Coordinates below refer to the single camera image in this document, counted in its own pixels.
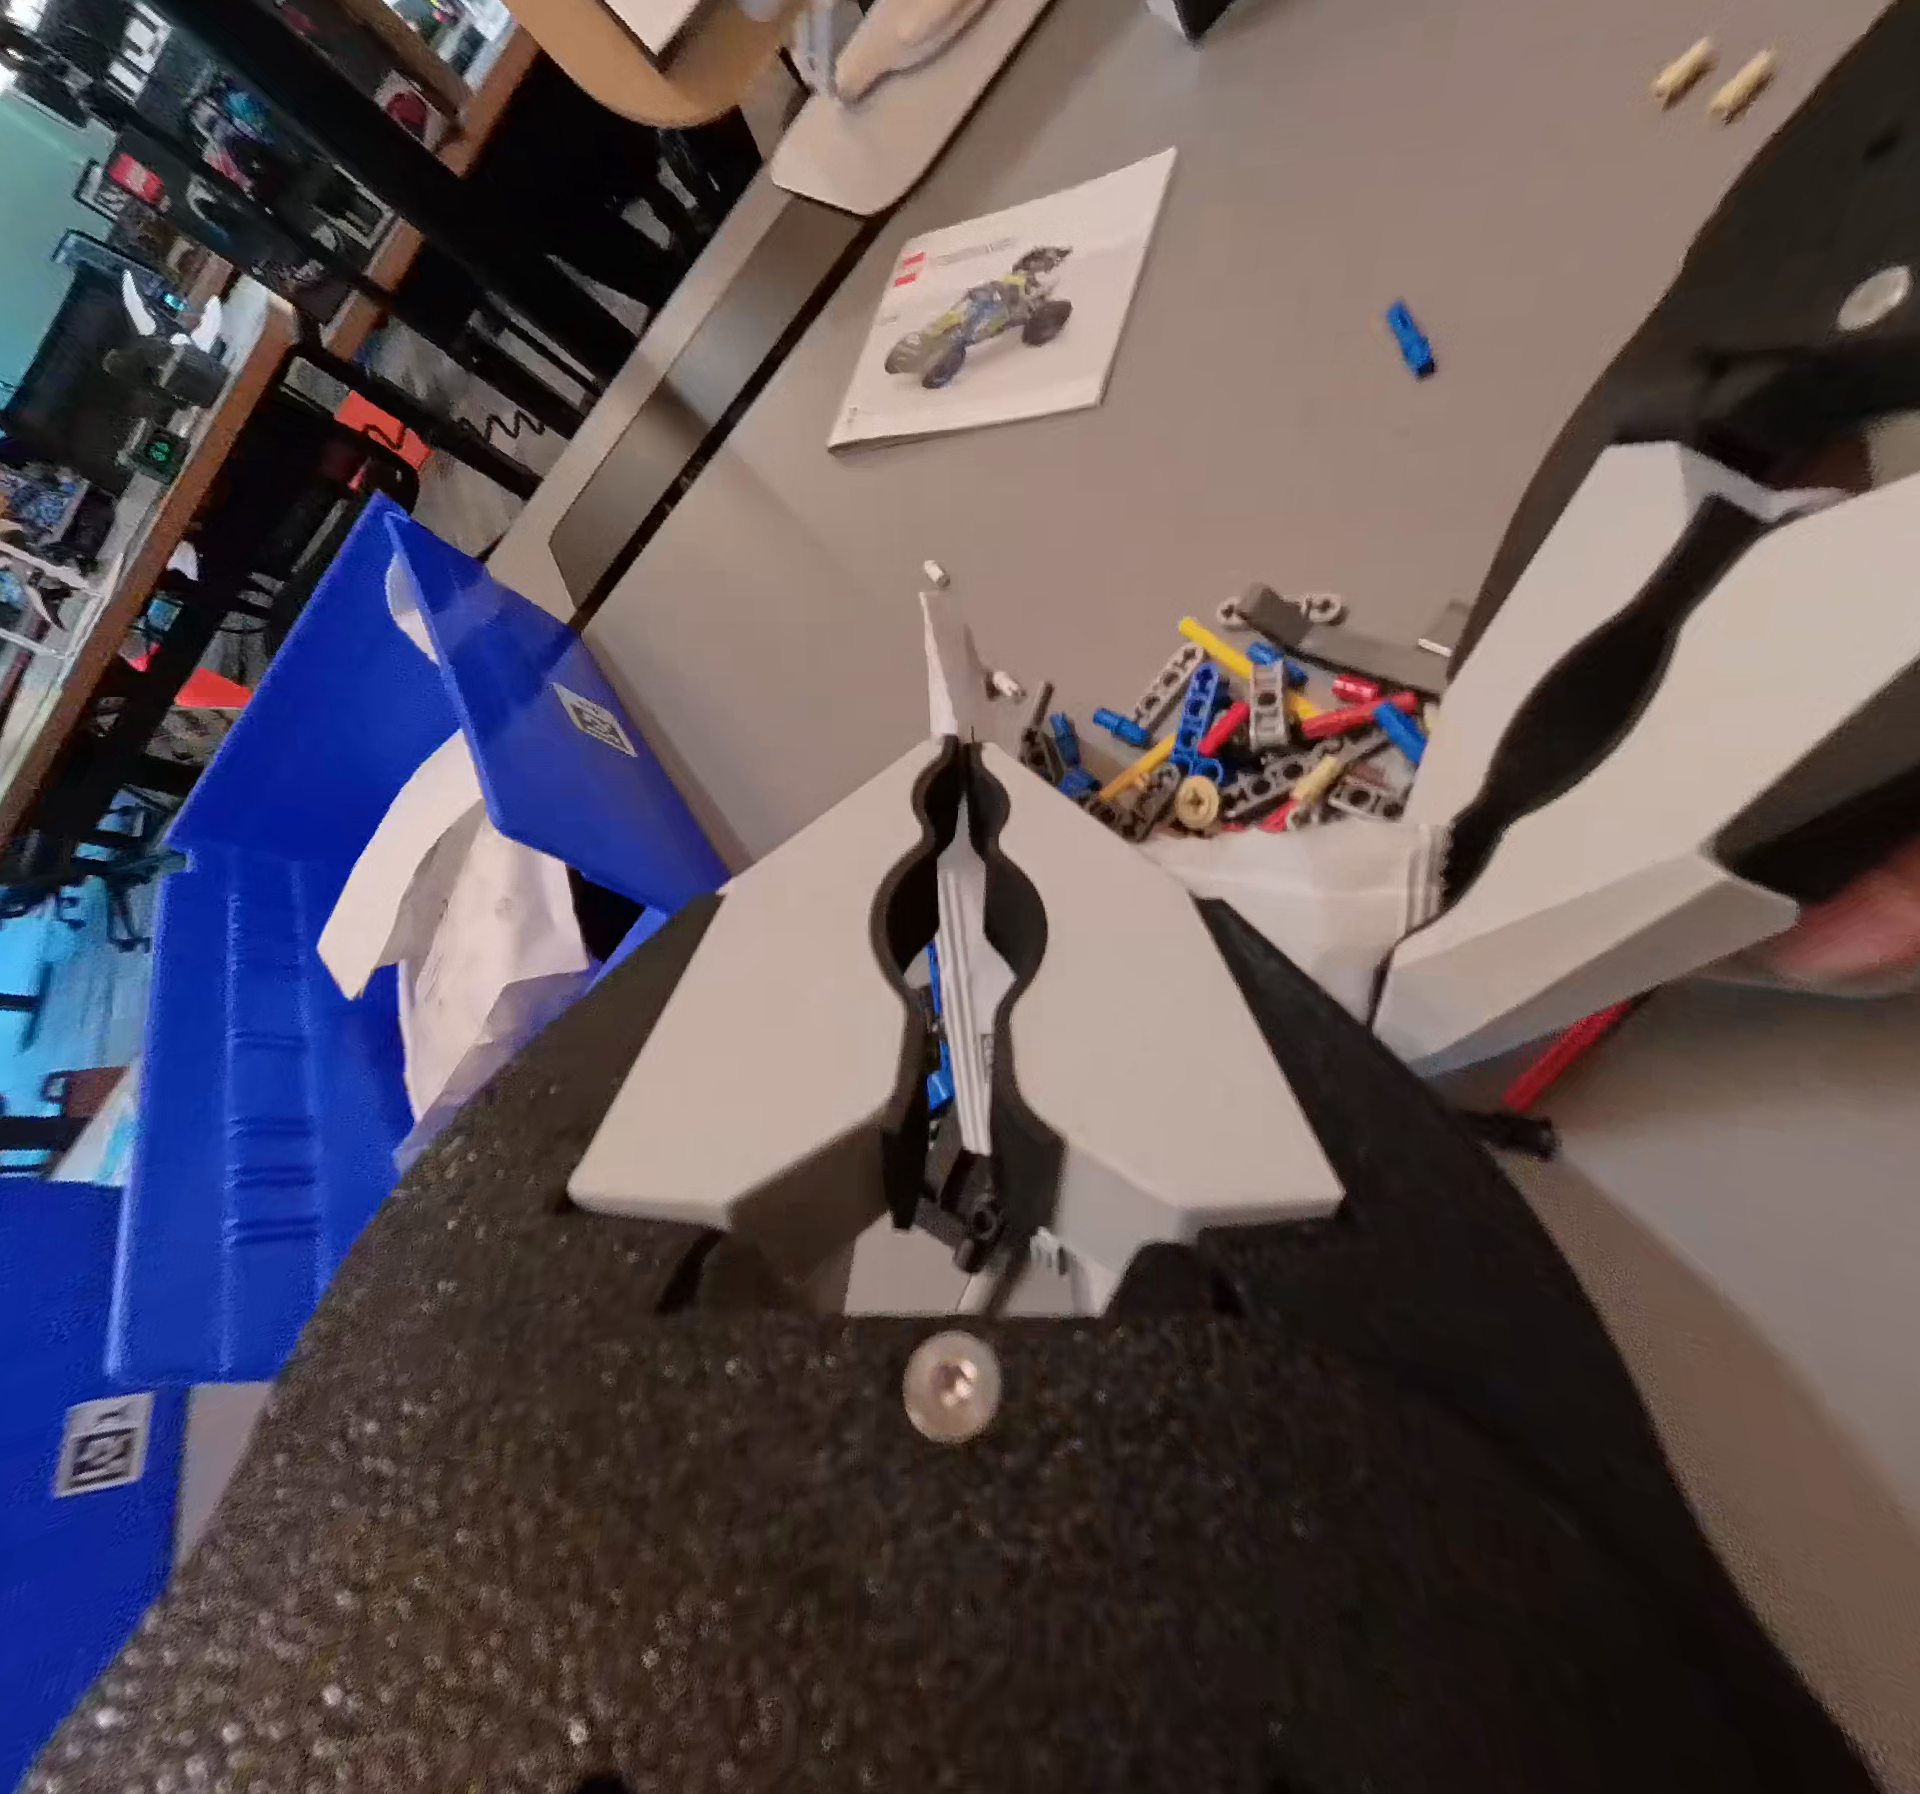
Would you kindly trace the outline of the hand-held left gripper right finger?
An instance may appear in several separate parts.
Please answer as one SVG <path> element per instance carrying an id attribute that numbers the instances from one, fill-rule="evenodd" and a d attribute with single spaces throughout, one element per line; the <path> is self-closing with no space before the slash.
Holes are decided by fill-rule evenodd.
<path id="1" fill-rule="evenodd" d="M 1201 903 L 992 744 L 968 748 L 992 1007 L 991 1136 L 1016 1244 L 1099 1314 L 1131 1262 L 1330 1218 L 1345 1186 Z"/>

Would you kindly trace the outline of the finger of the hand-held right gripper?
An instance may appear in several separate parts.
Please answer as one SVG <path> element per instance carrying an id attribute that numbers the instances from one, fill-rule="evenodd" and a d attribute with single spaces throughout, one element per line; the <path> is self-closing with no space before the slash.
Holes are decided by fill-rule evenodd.
<path id="1" fill-rule="evenodd" d="M 1377 1034 L 1469 1066 L 1767 940 L 1916 830 L 1916 477 L 1787 492 L 1591 774 L 1383 969 Z"/>
<path id="2" fill-rule="evenodd" d="M 1606 447 L 1453 657 L 1411 820 L 1500 844 L 1620 748 L 1676 638 L 1787 519 L 1787 493 L 1682 444 Z"/>

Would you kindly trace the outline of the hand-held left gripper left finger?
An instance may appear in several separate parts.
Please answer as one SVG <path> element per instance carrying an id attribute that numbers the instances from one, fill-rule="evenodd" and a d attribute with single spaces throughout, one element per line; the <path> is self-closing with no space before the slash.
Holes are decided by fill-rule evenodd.
<path id="1" fill-rule="evenodd" d="M 859 1243 L 912 1213 L 925 1019 L 907 972 L 935 929 L 959 742 L 919 742 L 692 908 L 692 948 L 566 1197 L 715 1234 L 774 1294 L 841 1314 Z"/>

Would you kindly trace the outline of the torn white paper bag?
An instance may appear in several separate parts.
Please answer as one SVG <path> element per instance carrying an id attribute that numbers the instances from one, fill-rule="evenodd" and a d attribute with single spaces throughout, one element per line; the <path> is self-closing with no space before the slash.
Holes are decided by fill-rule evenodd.
<path id="1" fill-rule="evenodd" d="M 992 681 L 1010 672 L 977 657 L 950 587 L 925 581 L 922 607 L 934 730 L 973 738 L 992 720 L 1016 733 L 1020 706 L 999 696 Z M 1356 1016 L 1368 1013 L 1389 948 L 1436 897 L 1436 833 L 1400 820 L 1138 848 L 1189 894 L 1234 906 Z"/>

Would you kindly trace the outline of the blue plastic storage bin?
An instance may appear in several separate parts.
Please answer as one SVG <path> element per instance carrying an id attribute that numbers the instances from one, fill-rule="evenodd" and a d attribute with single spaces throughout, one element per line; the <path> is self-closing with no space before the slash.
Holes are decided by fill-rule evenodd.
<path id="1" fill-rule="evenodd" d="M 2 1183 L 2 1787 L 177 1559 L 184 1390 L 107 1374 L 121 1194 Z"/>
<path id="2" fill-rule="evenodd" d="M 397 972 L 344 991 L 323 921 L 420 763 L 464 742 L 505 836 L 642 908 L 728 878 L 588 644 L 375 496 L 184 797 L 157 891 L 107 1374 L 272 1380 L 397 1183 Z"/>

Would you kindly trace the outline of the lego instruction booklet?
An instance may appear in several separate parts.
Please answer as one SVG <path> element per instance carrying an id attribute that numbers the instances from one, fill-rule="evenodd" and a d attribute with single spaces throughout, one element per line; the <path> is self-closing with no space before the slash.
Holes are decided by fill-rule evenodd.
<path id="1" fill-rule="evenodd" d="M 1157 242 L 1178 148 L 909 237 L 828 452 L 1090 411 Z"/>

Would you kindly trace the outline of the red lego axle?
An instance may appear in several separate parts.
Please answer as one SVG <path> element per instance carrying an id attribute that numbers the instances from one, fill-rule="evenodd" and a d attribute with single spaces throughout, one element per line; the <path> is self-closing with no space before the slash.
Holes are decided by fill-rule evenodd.
<path id="1" fill-rule="evenodd" d="M 1591 1049 L 1606 1042 L 1621 1021 L 1640 1013 L 1642 1005 L 1645 996 L 1633 996 L 1554 1034 L 1554 1040 L 1502 1086 L 1500 1109 L 1536 1113 L 1547 1094 L 1566 1082 L 1572 1069 L 1591 1055 Z"/>

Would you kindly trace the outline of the pile of lego pieces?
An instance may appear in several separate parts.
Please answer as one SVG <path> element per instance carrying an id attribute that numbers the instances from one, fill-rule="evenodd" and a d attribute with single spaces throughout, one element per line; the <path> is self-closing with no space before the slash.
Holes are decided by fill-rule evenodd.
<path id="1" fill-rule="evenodd" d="M 1365 635 L 1330 589 L 1251 581 L 1214 620 L 1184 616 L 1131 706 L 1086 717 L 1049 681 L 1020 706 L 1016 759 L 1134 847 L 1244 830 L 1389 826 L 1403 815 L 1468 622 L 1441 610 L 1411 639 Z"/>

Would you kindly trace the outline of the person's right hand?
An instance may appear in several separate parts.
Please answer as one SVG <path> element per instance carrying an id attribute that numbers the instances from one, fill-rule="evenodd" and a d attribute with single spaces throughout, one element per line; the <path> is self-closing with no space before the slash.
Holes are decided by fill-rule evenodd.
<path id="1" fill-rule="evenodd" d="M 1807 906 L 1755 949 L 1755 969 L 1803 991 L 1879 996 L 1916 985 L 1916 844 Z"/>

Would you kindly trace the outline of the bundle of white paper bags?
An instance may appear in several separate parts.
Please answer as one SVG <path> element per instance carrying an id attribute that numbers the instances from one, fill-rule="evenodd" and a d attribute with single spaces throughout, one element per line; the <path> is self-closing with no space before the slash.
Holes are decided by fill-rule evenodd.
<path id="1" fill-rule="evenodd" d="M 360 1010 L 390 996 L 397 1072 L 414 1143 L 449 1121 L 596 976 L 578 878 L 506 836 L 458 727 L 443 665 L 384 519 L 344 556 L 326 602 L 347 644 L 326 669 L 327 891 L 315 960 L 327 990 Z"/>

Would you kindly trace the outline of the black office chair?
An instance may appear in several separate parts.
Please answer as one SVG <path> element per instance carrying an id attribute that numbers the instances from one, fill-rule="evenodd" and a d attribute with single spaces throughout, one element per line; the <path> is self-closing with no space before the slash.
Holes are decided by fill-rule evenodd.
<path id="1" fill-rule="evenodd" d="M 336 371 L 290 355 L 254 411 L 238 452 L 251 587 L 282 592 L 326 571 L 370 501 L 417 508 L 414 429 L 378 408 L 351 408 L 356 400 Z"/>

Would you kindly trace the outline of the wooden background desk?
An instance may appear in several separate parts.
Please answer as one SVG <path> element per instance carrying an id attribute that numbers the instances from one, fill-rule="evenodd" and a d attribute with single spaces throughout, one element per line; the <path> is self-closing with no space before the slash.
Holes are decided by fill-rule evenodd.
<path id="1" fill-rule="evenodd" d="M 236 334 L 221 395 L 178 417 L 184 458 L 166 486 L 139 480 L 118 493 L 105 565 L 72 602 L 72 626 L 37 639 L 2 638 L 2 841 L 25 829 L 96 684 L 202 514 L 238 435 L 272 392 L 282 356 L 302 346 L 303 319 L 287 300 L 251 280 L 242 300 L 254 304 L 254 316 Z"/>

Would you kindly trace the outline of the pale board stand base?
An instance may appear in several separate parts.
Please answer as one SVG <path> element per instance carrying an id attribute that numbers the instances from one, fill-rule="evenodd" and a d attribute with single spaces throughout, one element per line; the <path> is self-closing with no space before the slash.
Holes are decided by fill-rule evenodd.
<path id="1" fill-rule="evenodd" d="M 870 216 L 898 204 L 968 121 L 1052 0 L 879 0 L 783 133 L 783 192 Z"/>

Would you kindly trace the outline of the black metal beam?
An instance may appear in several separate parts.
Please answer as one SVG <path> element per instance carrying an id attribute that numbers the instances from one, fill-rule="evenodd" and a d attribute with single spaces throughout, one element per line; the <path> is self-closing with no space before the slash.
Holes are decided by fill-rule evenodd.
<path id="1" fill-rule="evenodd" d="M 512 304 L 551 346 L 607 383 L 636 343 L 625 327 L 527 242 L 506 207 L 454 175 L 275 9 L 254 0 L 145 0 L 236 76 L 265 94 L 314 148 L 327 152 L 370 192 Z"/>

